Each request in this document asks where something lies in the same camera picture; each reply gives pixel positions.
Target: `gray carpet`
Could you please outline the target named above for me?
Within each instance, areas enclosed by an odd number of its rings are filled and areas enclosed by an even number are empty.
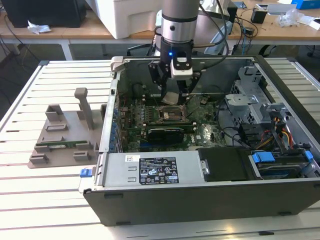
[[[133,46],[134,44],[107,44],[107,56],[103,56],[102,47],[99,44],[72,45],[72,51],[76,60],[102,60],[111,59],[113,56],[125,56],[127,48]],[[254,45],[247,54],[256,55],[261,47],[261,45]],[[29,49],[40,60],[65,60],[60,45],[33,44]],[[147,50],[147,48],[135,50],[132,51],[132,55],[145,56]],[[313,57],[307,56],[309,51],[306,46],[297,47],[295,51],[288,49],[288,47],[278,46],[272,50],[269,57],[295,57],[304,68],[318,79],[320,78],[320,50],[316,50]],[[235,54],[241,55],[241,52],[241,49],[237,49]],[[26,65],[25,67],[21,66],[22,61]],[[19,56],[13,57],[3,68],[0,68],[0,119],[6,114],[10,104],[18,96],[37,65],[37,60],[29,52],[26,52],[26,48],[23,48]]]

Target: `white plastic bag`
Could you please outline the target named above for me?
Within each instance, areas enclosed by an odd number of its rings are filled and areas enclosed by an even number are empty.
[[[281,14],[276,18],[276,22],[280,27],[298,26],[298,20],[304,15],[293,8],[287,11],[285,14]]]

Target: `blue latch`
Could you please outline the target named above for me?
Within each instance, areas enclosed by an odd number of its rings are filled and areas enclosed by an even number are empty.
[[[252,155],[255,163],[270,163],[275,162],[275,158],[269,151],[259,151]]]
[[[80,171],[80,178],[91,178],[92,177],[92,169],[84,168]]]
[[[308,159],[309,163],[312,162],[312,160],[314,159],[314,156],[312,155],[312,153],[310,151],[305,151],[304,155],[306,156],[306,158]]]

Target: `computer case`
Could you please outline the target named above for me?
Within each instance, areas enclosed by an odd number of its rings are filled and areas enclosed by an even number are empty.
[[[2,0],[15,28],[25,28],[28,20],[37,25],[79,28],[86,17],[85,0]]]

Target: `warning label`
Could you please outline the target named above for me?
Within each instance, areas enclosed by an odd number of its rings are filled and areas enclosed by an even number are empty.
[[[139,183],[149,184],[178,184],[178,168],[176,158],[155,157],[140,158]]]

